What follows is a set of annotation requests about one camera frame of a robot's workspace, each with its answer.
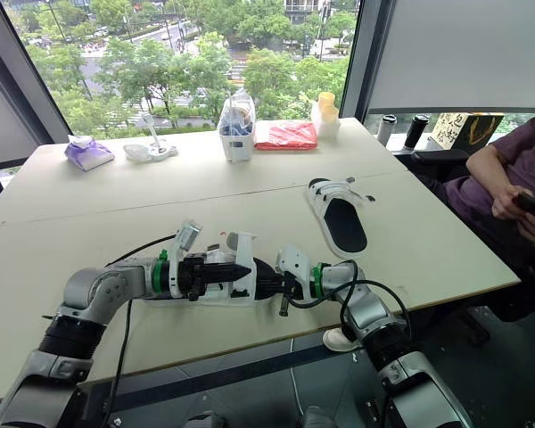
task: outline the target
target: purple shirt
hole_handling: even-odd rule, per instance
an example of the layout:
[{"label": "purple shirt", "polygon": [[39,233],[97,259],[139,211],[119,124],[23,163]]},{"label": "purple shirt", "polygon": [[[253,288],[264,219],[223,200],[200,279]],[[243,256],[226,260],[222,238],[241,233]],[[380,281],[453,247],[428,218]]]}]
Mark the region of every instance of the purple shirt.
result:
[{"label": "purple shirt", "polygon": [[[511,184],[530,189],[535,195],[535,118],[492,144],[507,159],[504,169]],[[445,186],[449,204],[466,223],[478,223],[480,214],[492,216],[493,198],[475,178],[461,177]]]}]

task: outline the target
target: black cable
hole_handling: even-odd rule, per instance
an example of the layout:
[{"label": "black cable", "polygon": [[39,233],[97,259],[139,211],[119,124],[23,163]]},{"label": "black cable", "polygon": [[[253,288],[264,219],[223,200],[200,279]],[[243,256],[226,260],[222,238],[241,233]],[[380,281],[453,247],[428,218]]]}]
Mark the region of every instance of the black cable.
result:
[{"label": "black cable", "polygon": [[295,308],[310,309],[310,308],[314,308],[315,306],[317,306],[320,303],[323,303],[325,300],[329,300],[337,292],[340,292],[341,290],[344,290],[347,287],[351,287],[353,284],[375,285],[375,286],[377,286],[379,288],[382,288],[388,294],[390,294],[392,296],[392,298],[400,306],[400,310],[402,311],[402,314],[403,314],[404,318],[407,321],[408,337],[409,337],[409,339],[412,340],[412,335],[413,334],[412,334],[412,325],[410,324],[410,315],[408,314],[407,308],[406,308],[406,306],[404,306],[404,303],[402,303],[402,300],[400,299],[400,297],[393,290],[391,290],[389,287],[387,287],[386,285],[378,283],[376,281],[372,281],[370,279],[358,279],[354,283],[353,282],[348,282],[348,283],[345,283],[345,284],[341,284],[337,288],[335,288],[335,289],[331,290],[330,292],[328,292],[327,294],[324,294],[323,297],[321,297],[321,298],[319,298],[317,300],[313,300],[310,303],[299,303],[299,302],[297,302],[297,301],[295,301],[293,299],[289,299],[289,298],[287,298],[287,300],[289,301],[290,305],[294,306]]},{"label": "black cable", "polygon": [[295,308],[298,308],[298,309],[310,309],[310,308],[314,308],[315,306],[317,306],[320,303],[323,303],[325,300],[331,299],[337,292],[340,292],[341,290],[344,290],[347,287],[351,287],[351,285],[352,285],[352,282],[341,284],[337,288],[331,290],[330,292],[328,292],[327,294],[324,294],[319,299],[313,300],[310,303],[299,303],[298,301],[295,301],[295,300],[290,299],[290,298],[287,298],[287,300],[289,301],[289,304],[294,306]]},{"label": "black cable", "polygon": [[392,398],[390,395],[386,395],[384,397],[384,403],[383,403],[383,413],[381,414],[381,428],[384,428],[386,426],[386,420],[388,419],[386,416],[389,411],[389,405],[391,404]]},{"label": "black cable", "polygon": [[112,265],[113,263],[117,263],[118,261],[122,261],[123,259],[126,259],[127,257],[131,257],[133,254],[135,254],[137,252],[140,252],[140,251],[144,250],[145,248],[149,248],[149,247],[151,247],[153,245],[156,245],[157,243],[163,243],[164,241],[168,241],[169,239],[174,239],[175,237],[177,237],[177,234],[164,236],[162,238],[155,239],[154,241],[150,241],[149,243],[146,243],[145,245],[141,245],[140,247],[135,248],[132,251],[129,251],[127,254],[122,255],[121,257],[119,257],[118,259],[112,261],[111,263],[107,263],[105,265],[105,267],[107,268],[109,265]]},{"label": "black cable", "polygon": [[345,312],[347,310],[347,306],[349,305],[349,300],[352,297],[353,293],[355,292],[355,285],[357,284],[358,279],[358,264],[355,262],[355,260],[347,260],[345,263],[350,263],[353,266],[353,279],[350,282],[350,288],[349,292],[347,292],[347,296],[345,297],[345,300],[342,302],[341,305],[341,312],[339,313],[339,319],[341,320],[341,330],[343,331],[343,334],[348,337],[349,340],[354,341],[356,339],[354,332],[352,329],[347,325],[347,321],[345,321]]},{"label": "black cable", "polygon": [[374,285],[376,287],[379,287],[379,288],[382,288],[383,290],[385,290],[388,294],[390,294],[392,296],[392,298],[399,304],[400,306],[400,310],[402,310],[402,315],[404,315],[404,318],[406,319],[407,321],[407,327],[408,327],[408,338],[410,340],[412,340],[412,325],[410,324],[410,315],[408,314],[408,310],[407,310],[407,307],[404,306],[404,303],[402,303],[402,300],[400,299],[400,297],[398,296],[397,293],[395,293],[393,290],[391,290],[389,287],[387,287],[386,285],[384,284],[381,284],[381,283],[377,283],[376,281],[371,281],[371,280],[364,280],[365,282],[364,283],[360,283],[360,284],[369,284],[369,285]]},{"label": "black cable", "polygon": [[[146,243],[145,245],[141,245],[140,247],[135,248],[132,251],[129,251],[127,254],[122,255],[118,259],[115,259],[111,263],[108,263],[105,265],[107,268],[109,265],[112,265],[113,263],[117,263],[118,261],[122,261],[126,259],[127,257],[132,256],[133,254],[144,250],[145,248],[148,248],[152,245],[155,245],[157,243],[162,243],[164,241],[167,241],[169,239],[173,239],[177,236],[177,234],[164,236],[159,239],[155,239],[154,241],[150,241],[149,243]],[[128,342],[128,332],[131,327],[131,309],[133,308],[133,301],[129,300],[127,304],[127,317],[125,319],[125,337],[123,338],[123,342],[121,343],[121,349],[119,352],[119,362],[117,363],[117,371],[115,372],[115,377],[113,379],[113,382],[111,384],[111,392],[109,394],[109,398],[107,400],[107,408],[105,409],[105,416],[103,417],[103,423],[102,428],[105,428],[107,426],[107,423],[109,422],[109,418],[111,417],[111,412],[113,409],[113,406],[115,404],[115,399],[117,397],[117,388],[119,387],[119,381],[121,377],[121,371],[123,370],[123,361],[125,359],[125,350],[127,349],[127,342]]]},{"label": "black cable", "polygon": [[131,326],[131,309],[133,308],[133,301],[129,300],[127,304],[127,318],[125,321],[125,337],[123,337],[123,343],[121,344],[121,351],[119,352],[119,363],[117,363],[117,371],[115,372],[115,378],[111,384],[111,392],[109,399],[107,400],[107,408],[105,409],[105,417],[103,418],[102,428],[107,426],[109,418],[111,417],[111,411],[115,404],[115,398],[117,397],[117,388],[119,387],[119,381],[121,377],[121,371],[123,370],[123,360],[125,359],[125,350],[127,349],[128,331]]}]

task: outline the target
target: red package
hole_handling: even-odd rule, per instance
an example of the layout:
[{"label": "red package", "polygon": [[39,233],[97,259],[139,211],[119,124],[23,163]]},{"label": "red package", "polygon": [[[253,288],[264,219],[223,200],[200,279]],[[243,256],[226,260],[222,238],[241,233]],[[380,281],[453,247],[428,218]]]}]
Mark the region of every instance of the red package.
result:
[{"label": "red package", "polygon": [[258,150],[313,150],[317,134],[313,123],[307,121],[278,121],[269,127],[269,141],[256,143]]}]

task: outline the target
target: green ring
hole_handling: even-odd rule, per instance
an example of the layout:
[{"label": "green ring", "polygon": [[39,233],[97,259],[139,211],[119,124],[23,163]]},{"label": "green ring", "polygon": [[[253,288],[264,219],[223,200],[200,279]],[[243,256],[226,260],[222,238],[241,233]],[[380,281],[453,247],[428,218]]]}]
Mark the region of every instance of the green ring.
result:
[{"label": "green ring", "polygon": [[317,266],[313,267],[313,279],[315,283],[315,296],[316,297],[322,297],[323,296],[323,290],[321,289],[321,270],[322,270],[322,263],[317,263]]},{"label": "green ring", "polygon": [[162,264],[166,260],[164,259],[157,259],[156,265],[154,265],[154,270],[152,271],[152,289],[157,292],[161,293],[161,270],[162,270]]}]

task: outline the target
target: window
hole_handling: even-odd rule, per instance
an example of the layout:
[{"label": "window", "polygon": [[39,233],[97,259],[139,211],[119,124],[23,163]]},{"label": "window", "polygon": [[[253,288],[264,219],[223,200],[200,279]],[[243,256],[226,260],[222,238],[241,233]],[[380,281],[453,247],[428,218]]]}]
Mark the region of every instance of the window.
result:
[{"label": "window", "polygon": [[[391,151],[401,150],[404,142],[406,140],[408,129],[412,123],[412,118],[415,116],[414,113],[392,113],[397,118],[397,123],[392,132],[387,148]],[[420,141],[416,145],[416,149],[438,149],[440,148],[437,144],[429,143],[429,137],[436,126],[436,122],[440,117],[440,113],[420,113],[426,114],[430,117],[428,125],[424,128],[424,132],[420,138]],[[368,114],[365,118],[365,127],[368,131],[376,135],[378,133],[378,128],[381,123],[383,115],[382,114]],[[521,126],[527,120],[534,118],[535,113],[504,113],[503,119],[499,123],[497,129],[493,132],[490,142],[495,139],[513,131],[517,127]]]},{"label": "window", "polygon": [[321,91],[342,102],[356,0],[2,0],[74,134],[210,130],[245,87],[258,119],[308,119]]}]

